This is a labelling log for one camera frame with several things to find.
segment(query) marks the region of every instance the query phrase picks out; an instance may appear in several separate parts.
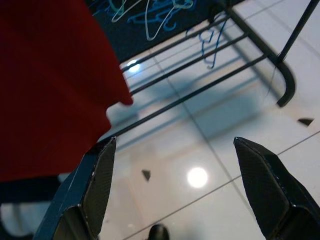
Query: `red cloth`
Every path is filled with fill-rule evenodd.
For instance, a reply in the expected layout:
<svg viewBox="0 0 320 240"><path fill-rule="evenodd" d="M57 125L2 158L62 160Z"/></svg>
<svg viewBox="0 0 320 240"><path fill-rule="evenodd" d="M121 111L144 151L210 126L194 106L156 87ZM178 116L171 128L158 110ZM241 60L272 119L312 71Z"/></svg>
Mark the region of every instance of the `red cloth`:
<svg viewBox="0 0 320 240"><path fill-rule="evenodd" d="M0 1L0 182L71 172L132 104L83 0Z"/></svg>

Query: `floor tile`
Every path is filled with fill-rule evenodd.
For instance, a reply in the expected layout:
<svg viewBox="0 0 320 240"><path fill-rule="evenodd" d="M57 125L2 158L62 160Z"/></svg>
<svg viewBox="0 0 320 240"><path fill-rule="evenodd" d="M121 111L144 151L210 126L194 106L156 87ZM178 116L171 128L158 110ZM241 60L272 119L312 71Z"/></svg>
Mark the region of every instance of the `floor tile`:
<svg viewBox="0 0 320 240"><path fill-rule="evenodd" d="M173 240L265 239L231 183L160 222ZM146 229L129 239L146 239L148 232Z"/></svg>
<svg viewBox="0 0 320 240"><path fill-rule="evenodd" d="M279 155L287 170L305 186L318 205L320 205L319 146L318 133Z"/></svg>
<svg viewBox="0 0 320 240"><path fill-rule="evenodd" d="M233 9L243 18L246 19L253 14L262 10L260 4L256 0L246 0L235 5Z"/></svg>
<svg viewBox="0 0 320 240"><path fill-rule="evenodd" d="M186 116L173 108L118 138L103 222L111 239L128 237L229 180ZM142 170L150 171L149 181Z"/></svg>
<svg viewBox="0 0 320 240"><path fill-rule="evenodd" d="M313 118L308 127L312 133L320 130L320 59L305 44L297 40L290 49L286 62L296 80L296 91L293 99L283 108L293 118Z"/></svg>
<svg viewBox="0 0 320 240"><path fill-rule="evenodd" d="M279 19L281 23L287 26L292 32L309 2L310 1L284 0L277 5L270 7L268 11L270 11L273 14L273 17ZM319 21L320 5L318 4L299 35L299 38L305 40L318 52L318 54L320 54Z"/></svg>
<svg viewBox="0 0 320 240"><path fill-rule="evenodd" d="M249 17L246 22L276 53L281 52L291 34L268 14L266 10Z"/></svg>

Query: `white tile floor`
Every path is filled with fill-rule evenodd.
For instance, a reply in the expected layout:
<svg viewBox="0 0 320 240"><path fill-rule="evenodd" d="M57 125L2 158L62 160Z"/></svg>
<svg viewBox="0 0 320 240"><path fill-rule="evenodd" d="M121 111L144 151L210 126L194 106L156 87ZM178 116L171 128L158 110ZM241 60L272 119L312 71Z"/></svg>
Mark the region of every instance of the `white tile floor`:
<svg viewBox="0 0 320 240"><path fill-rule="evenodd" d="M235 9L279 53L308 2L246 0ZM173 240L264 239L245 195L233 147L235 136L279 154L320 204L319 18L320 5L286 58L297 90L284 108L278 108L277 99L269 93L266 82L270 82L273 68L266 60L257 66L264 77L249 68L118 138L101 240L144 240L157 222L167 225ZM227 24L226 34L234 37L238 32L232 22ZM259 53L250 43L244 46L248 58ZM126 73L128 85L135 89L199 56L200 49L201 43L193 38L162 53L144 63L138 73ZM135 95L134 106L110 108L111 132L245 63L237 49L228 47L217 54L213 70L199 62L172 75ZM297 122L303 117L315 120L306 127ZM149 182L142 170L151 172ZM30 213L30 209L25 207L24 219L37 212L36 226L43 210L32 208ZM4 215L8 225L9 211Z"/></svg>

